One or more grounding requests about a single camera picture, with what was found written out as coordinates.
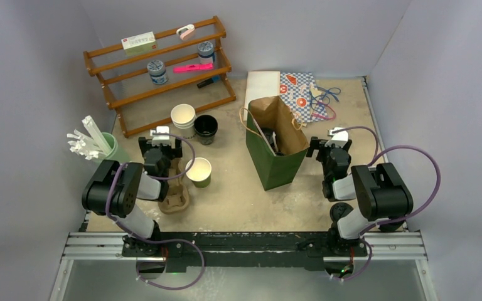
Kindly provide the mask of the green paper bag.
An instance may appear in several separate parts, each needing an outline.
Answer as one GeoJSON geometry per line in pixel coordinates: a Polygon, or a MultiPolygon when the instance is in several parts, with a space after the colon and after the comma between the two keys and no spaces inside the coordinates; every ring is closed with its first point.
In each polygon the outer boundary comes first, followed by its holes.
{"type": "Polygon", "coordinates": [[[264,190],[268,191],[293,182],[309,142],[292,110],[279,96],[253,100],[239,111],[245,129],[245,143],[264,190]],[[276,133],[279,152],[274,156],[257,132],[253,119],[261,128],[276,133]]]}

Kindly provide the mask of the white straw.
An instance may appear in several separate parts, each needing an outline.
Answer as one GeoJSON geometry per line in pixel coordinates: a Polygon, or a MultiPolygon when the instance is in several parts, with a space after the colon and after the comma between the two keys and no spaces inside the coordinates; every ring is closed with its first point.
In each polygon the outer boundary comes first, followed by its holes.
{"type": "Polygon", "coordinates": [[[255,125],[255,128],[257,129],[257,132],[259,133],[259,135],[261,136],[261,138],[263,139],[263,141],[265,142],[267,148],[271,151],[271,153],[276,156],[276,153],[273,151],[273,148],[269,145],[268,141],[266,140],[266,138],[264,137],[264,134],[262,132],[262,128],[260,127],[260,125],[257,123],[257,121],[255,119],[253,119],[253,124],[255,125]]]}
{"type": "Polygon", "coordinates": [[[270,146],[273,148],[273,151],[275,153],[279,152],[279,148],[277,146],[277,137],[275,132],[272,132],[270,135],[270,146]]]}

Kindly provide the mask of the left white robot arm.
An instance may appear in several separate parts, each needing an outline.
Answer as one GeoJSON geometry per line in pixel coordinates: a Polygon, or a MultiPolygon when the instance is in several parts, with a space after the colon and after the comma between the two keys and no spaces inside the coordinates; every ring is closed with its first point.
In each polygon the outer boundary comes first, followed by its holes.
{"type": "Polygon", "coordinates": [[[136,199],[165,202],[172,195],[170,181],[180,178],[179,160],[183,156],[182,139],[170,136],[151,139],[140,137],[143,163],[103,160],[82,193],[82,206],[106,216],[129,236],[139,238],[138,249],[146,256],[157,255],[162,248],[159,225],[146,216],[136,199]]]}

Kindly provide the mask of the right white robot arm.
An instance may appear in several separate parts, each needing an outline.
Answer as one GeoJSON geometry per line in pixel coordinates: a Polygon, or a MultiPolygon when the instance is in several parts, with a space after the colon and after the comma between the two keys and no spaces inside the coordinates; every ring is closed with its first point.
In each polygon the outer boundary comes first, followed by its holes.
{"type": "Polygon", "coordinates": [[[323,168],[322,192],[330,202],[345,204],[357,200],[357,208],[336,219],[332,228],[337,232],[329,235],[327,246],[335,255],[342,255],[352,246],[352,240],[360,237],[367,227],[381,219],[401,218],[411,213],[414,202],[403,179],[391,163],[377,164],[374,169],[367,165],[351,165],[348,140],[337,145],[330,140],[312,137],[307,157],[317,151],[316,160],[323,168]]]}

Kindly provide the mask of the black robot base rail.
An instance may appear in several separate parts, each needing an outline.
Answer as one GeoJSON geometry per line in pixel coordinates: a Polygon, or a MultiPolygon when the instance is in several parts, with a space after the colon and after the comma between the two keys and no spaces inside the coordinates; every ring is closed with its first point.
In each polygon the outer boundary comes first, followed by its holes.
{"type": "Polygon", "coordinates": [[[122,256],[166,262],[169,273],[189,267],[303,268],[347,273],[368,256],[366,243],[336,230],[300,232],[161,232],[158,244],[125,235],[122,256]]]}

